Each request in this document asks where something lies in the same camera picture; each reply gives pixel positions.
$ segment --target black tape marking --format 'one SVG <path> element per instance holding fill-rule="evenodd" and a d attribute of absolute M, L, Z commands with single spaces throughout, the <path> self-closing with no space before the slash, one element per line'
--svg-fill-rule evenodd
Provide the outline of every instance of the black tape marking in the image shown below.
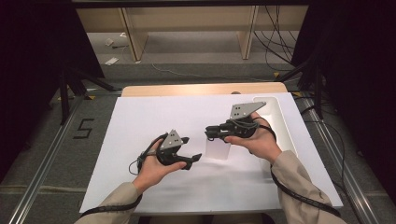
<path fill-rule="evenodd" d="M 84 138 L 89 138 L 92 128 L 82 128 L 82 124 L 84 124 L 85 121 L 94 121 L 95 119 L 82 119 L 81 123 L 79 124 L 79 127 L 77 131 L 88 131 L 85 136 L 74 136 L 73 139 L 84 139 Z"/>

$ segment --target person's left hand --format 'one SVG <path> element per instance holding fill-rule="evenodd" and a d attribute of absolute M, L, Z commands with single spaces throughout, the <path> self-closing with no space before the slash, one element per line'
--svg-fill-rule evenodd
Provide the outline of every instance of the person's left hand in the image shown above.
<path fill-rule="evenodd" d="M 162 141 L 162 139 L 158 140 L 152 146 L 152 148 L 158 148 Z M 180 170 L 186 165 L 186 162 L 179 161 L 173 163 L 172 165 L 164 166 L 158 161 L 155 155 L 147 156 L 146 159 L 143 161 L 142 169 L 140 170 L 139 175 L 132 183 L 137 188 L 139 194 L 141 194 L 149 187 L 160 183 L 164 176 L 176 170 Z"/>

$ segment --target long-sleeved shirt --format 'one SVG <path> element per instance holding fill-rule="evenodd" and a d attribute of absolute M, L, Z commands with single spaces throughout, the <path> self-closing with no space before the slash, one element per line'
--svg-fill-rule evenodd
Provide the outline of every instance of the long-sleeved shirt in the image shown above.
<path fill-rule="evenodd" d="M 291 151 L 282 152 L 273 164 L 272 171 L 277 180 L 288 189 L 318 201 L 332 205 L 329 197 L 312 184 L 308 172 Z M 133 203 L 138 198 L 136 187 L 132 183 L 123 183 L 111 192 L 100 206 L 125 205 Z M 339 217 L 319 210 L 309 204 L 291 198 L 282 190 L 278 190 L 280 204 L 285 212 L 288 223 L 345 223 Z M 82 223 L 128 223 L 134 209 L 124 212 L 96 213 L 82 217 L 77 224 Z"/>

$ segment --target hand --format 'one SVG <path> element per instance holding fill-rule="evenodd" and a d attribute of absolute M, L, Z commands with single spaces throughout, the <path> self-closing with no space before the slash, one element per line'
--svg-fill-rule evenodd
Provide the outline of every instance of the hand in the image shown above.
<path fill-rule="evenodd" d="M 250 116 L 253 119 L 260 118 L 260 115 L 256 112 L 253 112 Z M 270 127 L 266 119 L 255 119 L 254 121 L 260 123 L 260 125 Z M 247 148 L 255 156 L 266 159 L 271 164 L 273 164 L 277 156 L 282 153 L 282 150 L 277 145 L 272 134 L 263 128 L 256 129 L 256 132 L 249 138 L 227 136 L 224 140 L 233 145 Z"/>
<path fill-rule="evenodd" d="M 158 148 L 162 141 L 162 139 L 158 140 L 152 148 Z M 186 162 L 180 161 L 172 165 L 164 166 L 158 161 L 156 156 L 147 156 L 143 161 L 139 175 L 132 183 L 137 188 L 138 193 L 141 194 L 149 187 L 160 183 L 164 176 L 176 170 L 180 170 L 186 165 Z"/>

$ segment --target clear plastic object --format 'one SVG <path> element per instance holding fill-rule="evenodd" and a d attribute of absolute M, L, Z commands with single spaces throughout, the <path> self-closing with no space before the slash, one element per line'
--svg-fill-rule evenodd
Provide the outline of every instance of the clear plastic object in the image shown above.
<path fill-rule="evenodd" d="M 230 143 L 225 143 L 223 140 L 219 138 L 213 139 L 213 141 L 209 141 L 206 139 L 206 153 L 205 155 L 208 158 L 213 158 L 217 160 L 227 160 L 228 154 L 230 153 Z"/>

